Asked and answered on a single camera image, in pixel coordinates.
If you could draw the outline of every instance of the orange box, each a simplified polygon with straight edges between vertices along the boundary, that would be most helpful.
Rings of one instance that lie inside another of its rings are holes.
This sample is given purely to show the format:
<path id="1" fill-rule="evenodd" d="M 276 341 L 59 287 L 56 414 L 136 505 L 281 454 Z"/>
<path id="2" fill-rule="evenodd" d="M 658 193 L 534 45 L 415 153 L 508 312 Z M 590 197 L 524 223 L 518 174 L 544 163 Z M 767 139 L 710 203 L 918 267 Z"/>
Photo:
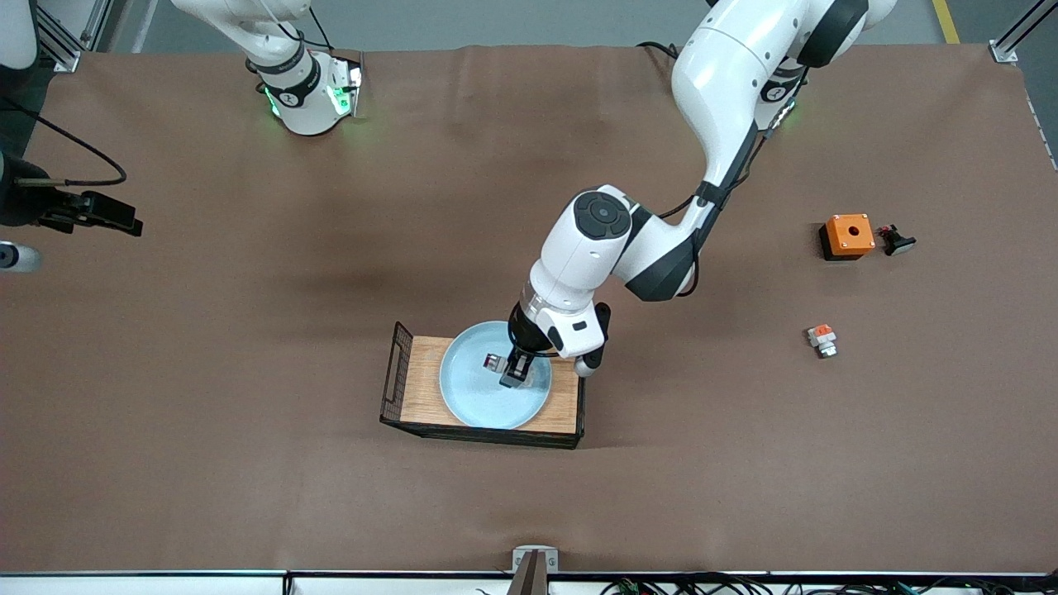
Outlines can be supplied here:
<path id="1" fill-rule="evenodd" d="M 827 260 L 855 260 L 875 247 L 871 220 L 863 213 L 831 217 L 819 228 L 819 240 Z"/>

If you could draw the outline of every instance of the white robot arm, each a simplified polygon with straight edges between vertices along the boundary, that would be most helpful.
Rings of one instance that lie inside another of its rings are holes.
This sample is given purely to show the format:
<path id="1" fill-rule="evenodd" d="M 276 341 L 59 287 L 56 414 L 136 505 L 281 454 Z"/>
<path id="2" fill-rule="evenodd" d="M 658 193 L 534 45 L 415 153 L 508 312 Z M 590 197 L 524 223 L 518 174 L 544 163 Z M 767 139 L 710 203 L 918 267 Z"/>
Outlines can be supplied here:
<path id="1" fill-rule="evenodd" d="M 706 154 L 701 183 L 676 224 L 610 185 L 573 197 L 552 228 L 509 328 L 500 383 L 517 386 L 534 357 L 554 348 L 581 376 L 602 361 L 605 322 L 595 290 L 609 274 L 640 300 L 672 300 L 697 258 L 758 133 L 778 125 L 806 68 L 826 66 L 895 0 L 719 0 L 676 60 L 676 105 Z"/>
<path id="2" fill-rule="evenodd" d="M 297 134 L 326 132 L 355 108 L 359 62 L 306 48 L 290 21 L 309 0 L 172 0 L 235 41 L 264 82 L 272 111 Z"/>
<path id="3" fill-rule="evenodd" d="M 29 0 L 0 0 L 0 95 L 20 87 L 37 65 L 35 12 Z"/>

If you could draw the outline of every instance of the table surface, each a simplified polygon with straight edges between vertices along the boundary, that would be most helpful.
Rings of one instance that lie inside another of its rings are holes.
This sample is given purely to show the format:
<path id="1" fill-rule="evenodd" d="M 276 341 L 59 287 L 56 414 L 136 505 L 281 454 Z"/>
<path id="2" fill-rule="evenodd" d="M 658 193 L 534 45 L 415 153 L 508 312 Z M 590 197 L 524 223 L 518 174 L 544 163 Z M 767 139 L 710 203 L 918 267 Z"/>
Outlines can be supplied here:
<path id="1" fill-rule="evenodd" d="M 501 320 L 580 188 L 663 210 L 704 157 L 641 49 L 371 54 L 361 122 L 287 133 L 236 55 L 87 55 L 44 114 L 123 163 L 143 238 L 14 230 L 3 570 L 1050 571 L 1058 179 L 983 46 L 816 72 L 692 298 L 618 283 L 576 451 L 379 423 L 395 320 Z M 38 131 L 28 158 L 107 176 Z M 865 212 L 907 254 L 817 256 Z M 819 360 L 804 329 L 838 333 Z"/>

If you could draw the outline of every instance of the light blue plate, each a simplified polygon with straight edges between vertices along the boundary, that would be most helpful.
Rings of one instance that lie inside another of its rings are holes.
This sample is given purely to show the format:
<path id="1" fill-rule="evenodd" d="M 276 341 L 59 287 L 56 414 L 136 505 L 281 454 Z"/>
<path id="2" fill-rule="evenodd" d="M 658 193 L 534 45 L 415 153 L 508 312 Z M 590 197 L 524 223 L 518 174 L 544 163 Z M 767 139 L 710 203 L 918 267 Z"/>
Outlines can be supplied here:
<path id="1" fill-rule="evenodd" d="M 452 414 L 472 428 L 513 430 L 540 413 L 551 392 L 551 362 L 536 358 L 531 385 L 508 389 L 499 374 L 485 367 L 485 356 L 507 357 L 511 340 L 506 322 L 482 322 L 463 330 L 441 360 L 441 396 Z"/>

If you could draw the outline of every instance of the wooden tray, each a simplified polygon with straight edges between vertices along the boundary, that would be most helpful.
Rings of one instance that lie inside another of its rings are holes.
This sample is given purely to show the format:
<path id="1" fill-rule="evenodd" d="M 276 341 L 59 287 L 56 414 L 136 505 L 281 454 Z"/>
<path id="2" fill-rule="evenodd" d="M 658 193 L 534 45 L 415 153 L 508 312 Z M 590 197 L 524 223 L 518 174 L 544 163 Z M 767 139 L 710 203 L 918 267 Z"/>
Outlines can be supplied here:
<path id="1" fill-rule="evenodd" d="M 467 427 L 444 404 L 441 387 L 437 381 L 441 372 L 441 358 L 444 357 L 444 351 L 452 341 L 441 337 L 415 337 L 412 340 L 401 421 Z M 574 433 L 578 380 L 572 360 L 552 359 L 551 392 L 547 396 L 547 401 L 535 417 L 517 429 L 530 432 Z"/>

